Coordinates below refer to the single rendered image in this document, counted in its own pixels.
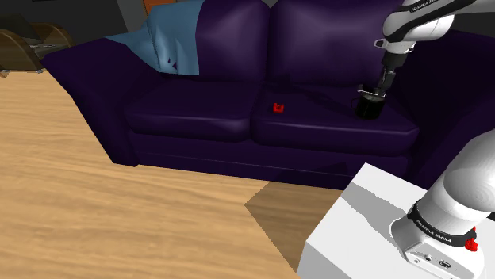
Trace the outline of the black mug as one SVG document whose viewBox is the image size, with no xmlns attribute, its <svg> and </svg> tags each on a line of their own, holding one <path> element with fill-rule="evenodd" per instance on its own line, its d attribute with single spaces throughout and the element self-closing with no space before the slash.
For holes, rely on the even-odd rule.
<svg viewBox="0 0 495 279">
<path fill-rule="evenodd" d="M 359 96 L 351 100 L 355 115 L 363 120 L 377 119 L 383 110 L 386 99 L 365 90 L 358 90 Z"/>
</svg>

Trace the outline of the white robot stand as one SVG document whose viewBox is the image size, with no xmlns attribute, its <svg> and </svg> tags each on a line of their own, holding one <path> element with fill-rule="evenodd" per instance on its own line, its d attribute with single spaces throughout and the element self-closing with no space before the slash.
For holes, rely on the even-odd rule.
<svg viewBox="0 0 495 279">
<path fill-rule="evenodd" d="M 474 269 L 424 240 L 401 249 L 391 227 L 403 224 L 422 189 L 368 163 L 327 211 L 301 254 L 301 279 L 495 279 L 495 221 L 476 227 Z"/>
</svg>

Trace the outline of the dark purple sofa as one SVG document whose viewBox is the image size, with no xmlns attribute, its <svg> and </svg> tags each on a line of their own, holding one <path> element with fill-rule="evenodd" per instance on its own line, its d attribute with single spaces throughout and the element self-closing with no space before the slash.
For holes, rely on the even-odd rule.
<svg viewBox="0 0 495 279">
<path fill-rule="evenodd" d="M 198 75 L 158 72 L 108 37 L 42 63 L 118 164 L 343 189 L 369 163 L 428 188 L 495 128 L 495 37 L 416 44 L 363 120 L 351 100 L 377 84 L 374 42 L 402 1 L 204 0 Z"/>
</svg>

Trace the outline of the light blue blanket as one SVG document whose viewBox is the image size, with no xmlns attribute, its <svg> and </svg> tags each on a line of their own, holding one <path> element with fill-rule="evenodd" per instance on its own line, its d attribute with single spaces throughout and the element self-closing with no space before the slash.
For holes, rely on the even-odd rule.
<svg viewBox="0 0 495 279">
<path fill-rule="evenodd" d="M 139 30 L 109 36 L 125 44 L 158 72 L 198 75 L 196 29 L 204 0 L 189 0 L 152 8 Z"/>
</svg>

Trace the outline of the brown wooden chair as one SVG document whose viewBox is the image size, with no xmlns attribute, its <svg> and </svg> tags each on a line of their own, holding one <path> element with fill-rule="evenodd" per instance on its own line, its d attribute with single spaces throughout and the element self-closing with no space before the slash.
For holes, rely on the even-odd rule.
<svg viewBox="0 0 495 279">
<path fill-rule="evenodd" d="M 21 36 L 7 29 L 0 29 L 0 78 L 10 72 L 42 73 L 41 60 L 49 53 L 75 46 L 66 29 L 55 23 L 30 24 L 42 43 L 29 45 Z"/>
</svg>

